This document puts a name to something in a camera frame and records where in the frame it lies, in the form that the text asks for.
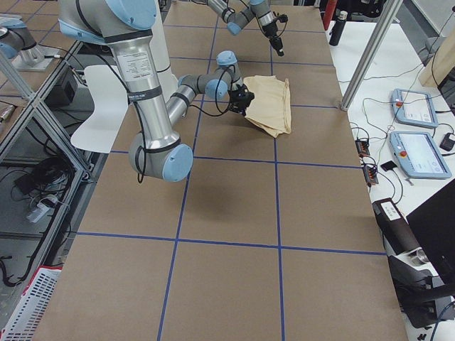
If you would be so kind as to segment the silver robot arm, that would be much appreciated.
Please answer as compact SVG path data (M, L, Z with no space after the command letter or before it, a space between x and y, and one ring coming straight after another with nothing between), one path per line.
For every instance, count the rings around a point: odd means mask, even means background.
M255 19L262 34L269 41L277 55L279 57L284 56L281 34L284 32L289 18L285 13L273 12L267 1L249 1L248 4L241 1L245 5L241 11L234 10L229 5L229 1L208 0L194 1L194 3L210 7L227 25L227 29L234 36L237 36L243 28Z
M173 126L197 95L228 97L227 110L240 114L255 98L243 82L235 54L226 50L215 72L182 77L178 89L165 99L150 46L152 27L160 19L154 1L60 1L59 10L63 34L112 51L141 127L129 151L140 180L149 176L178 182L190 173L193 150Z

